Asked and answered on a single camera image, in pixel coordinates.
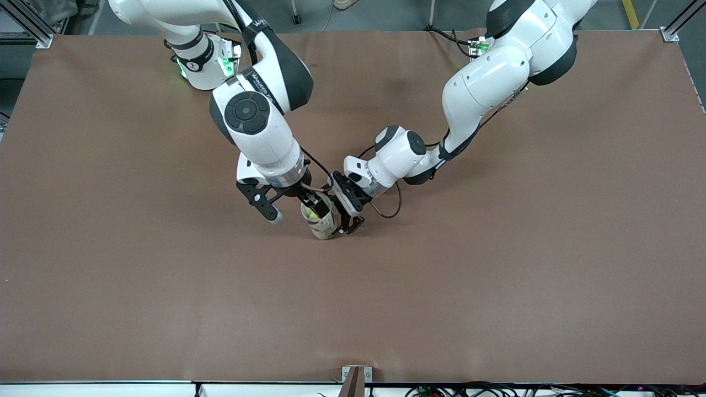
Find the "brown paper mat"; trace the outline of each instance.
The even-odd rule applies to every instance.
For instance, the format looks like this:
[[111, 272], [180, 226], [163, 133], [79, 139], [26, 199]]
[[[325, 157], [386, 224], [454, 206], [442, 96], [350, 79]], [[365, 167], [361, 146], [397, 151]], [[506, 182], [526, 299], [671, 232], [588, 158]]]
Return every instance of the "brown paper mat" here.
[[[284, 39], [331, 170], [389, 124], [444, 134], [452, 43]], [[398, 218], [329, 242], [247, 205], [208, 100], [158, 37], [36, 53], [0, 144], [0, 379], [704, 380], [706, 117], [658, 32], [582, 32]]]

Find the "cable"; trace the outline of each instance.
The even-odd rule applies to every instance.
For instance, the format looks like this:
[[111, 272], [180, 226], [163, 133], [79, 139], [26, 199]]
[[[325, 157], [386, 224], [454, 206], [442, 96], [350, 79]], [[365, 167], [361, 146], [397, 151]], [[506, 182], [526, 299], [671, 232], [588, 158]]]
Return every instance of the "cable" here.
[[438, 387], [434, 386], [429, 386], [429, 385], [421, 385], [418, 387], [414, 387], [410, 390], [407, 391], [405, 394], [405, 397], [432, 397], [432, 396], [438, 396], [438, 397], [450, 397], [451, 394], [446, 391], [446, 389], [440, 389]]
[[363, 153], [360, 153], [360, 154], [358, 155], [358, 158], [363, 157], [363, 156], [365, 155], [365, 153], [369, 152], [369, 151], [370, 151], [372, 148], [374, 148], [374, 147], [375, 147], [375, 145], [372, 145], [371, 147], [367, 148], [366, 150], [363, 150]]
[[456, 47], [458, 47], [458, 50], [461, 51], [462, 54], [464, 54], [466, 57], [472, 58], [471, 54], [469, 52], [466, 52], [461, 48], [461, 44], [458, 42], [458, 38], [456, 37], [456, 30], [451, 30], [451, 35], [453, 36], [453, 40], [456, 42]]
[[672, 25], [674, 25], [674, 24], [676, 23], [676, 21], [677, 21], [679, 18], [681, 18], [682, 15], [684, 15], [684, 14], [686, 13], [686, 11], [689, 11], [689, 9], [690, 9], [691, 7], [693, 7], [693, 5], [696, 4], [697, 1], [698, 1], [698, 0], [693, 0], [693, 1], [691, 2], [691, 4], [689, 4], [688, 6], [686, 6], [686, 8], [683, 9], [682, 12], [681, 12], [679, 15], [677, 15], [676, 18], [674, 18], [674, 20], [673, 20], [669, 25], [666, 26], [665, 30], [669, 30], [669, 28], [671, 28]]
[[382, 212], [380, 212], [380, 209], [378, 208], [378, 206], [376, 206], [375, 203], [372, 200], [370, 200], [370, 206], [373, 207], [373, 209], [375, 210], [375, 212], [378, 213], [378, 215], [380, 215], [381, 217], [383, 217], [385, 219], [394, 218], [395, 216], [397, 216], [400, 213], [400, 210], [402, 210], [402, 190], [400, 189], [400, 184], [398, 182], [395, 182], [395, 186], [397, 187], [397, 196], [400, 197], [400, 201], [397, 204], [397, 210], [392, 215], [385, 215]]
[[[222, 0], [223, 4], [228, 8], [228, 11], [230, 11], [231, 15], [233, 16], [233, 19], [235, 19], [236, 25], [238, 25], [238, 30], [240, 30], [240, 33], [243, 33], [243, 30], [245, 30], [245, 23], [243, 22], [243, 18], [240, 17], [240, 14], [238, 14], [238, 10], [236, 10], [235, 5], [231, 0]], [[250, 54], [250, 62], [254, 65], [258, 63], [258, 54], [257, 54], [257, 48], [255, 47], [254, 43], [248, 44], [248, 54]]]
[[323, 189], [314, 188], [314, 187], [311, 187], [311, 186], [309, 186], [309, 185], [307, 185], [307, 184], [301, 184], [301, 185], [302, 185], [305, 189], [309, 189], [309, 190], [312, 190], [312, 191], [319, 191], [319, 192], [321, 192], [321, 193], [326, 193], [327, 191], [330, 191], [331, 189], [333, 189], [333, 176], [332, 176], [331, 173], [326, 169], [326, 167], [324, 167], [323, 164], [321, 164], [314, 156], [312, 156], [309, 152], [307, 152], [305, 148], [301, 148], [301, 151], [304, 152], [304, 154], [305, 154], [308, 158], [311, 158], [311, 161], [315, 162], [316, 165], [318, 165], [319, 168], [321, 168], [321, 169], [326, 173], [326, 176], [328, 176], [328, 179], [331, 181], [330, 184], [327, 183], [328, 187], [323, 188]]
[[495, 109], [495, 112], [493, 112], [493, 114], [491, 114], [490, 117], [488, 117], [488, 119], [486, 119], [486, 121], [484, 121], [484, 122], [481, 123], [481, 125], [478, 127], [478, 130], [480, 131], [480, 129], [483, 128], [483, 126], [485, 126], [486, 124], [488, 124], [488, 122], [491, 121], [491, 120], [493, 119], [493, 117], [496, 116], [496, 114], [500, 113], [501, 110], [503, 110], [503, 109], [505, 109], [507, 106], [509, 106], [510, 103], [513, 103], [513, 101], [514, 101], [515, 99], [517, 99], [517, 97], [520, 96], [520, 94], [525, 90], [525, 88], [527, 88], [527, 86], [528, 86], [529, 84], [530, 84], [529, 81], [526, 82], [526, 83], [522, 86], [522, 88], [520, 88], [519, 90], [515, 91], [515, 93], [513, 94], [513, 96], [512, 96], [507, 102], [503, 103], [498, 109]]
[[323, 26], [323, 29], [321, 29], [322, 32], [326, 30], [328, 23], [331, 21], [331, 15], [333, 14], [333, 7], [335, 7], [335, 3], [331, 4], [331, 9], [328, 12], [328, 19], [326, 20], [326, 24]]
[[225, 26], [226, 28], [233, 29], [233, 30], [239, 30], [238, 28], [236, 28], [236, 27], [233, 26], [233, 25], [230, 25], [229, 23], [223, 23], [223, 22], [221, 22], [221, 23], [217, 23], [216, 25]]
[[[437, 34], [441, 35], [443, 38], [445, 38], [445, 39], [447, 39], [447, 40], [451, 40], [452, 42], [456, 42], [456, 44], [469, 45], [469, 44], [468, 44], [468, 41], [462, 41], [462, 40], [459, 40], [457, 37], [456, 37], [456, 38], [451, 37], [451, 36], [447, 35], [445, 32], [443, 32], [443, 31], [441, 31], [441, 30], [439, 30], [439, 29], [437, 29], [437, 28], [430, 28], [430, 27], [427, 27], [427, 28], [424, 29], [424, 31], [437, 33]], [[473, 38], [468, 39], [468, 40], [480, 40], [480, 37], [473, 37]]]
[[681, 23], [681, 25], [679, 25], [679, 26], [677, 27], [677, 29], [675, 29], [674, 31], [675, 31], [675, 32], [678, 32], [684, 25], [686, 25], [686, 23], [687, 23], [688, 21], [691, 20], [691, 18], [694, 18], [694, 15], [698, 14], [698, 12], [701, 11], [701, 9], [704, 8], [704, 6], [706, 6], [706, 3], [702, 3], [702, 4], [699, 6], [699, 8], [697, 8], [696, 11], [692, 12], [691, 15], [689, 15], [689, 16]]

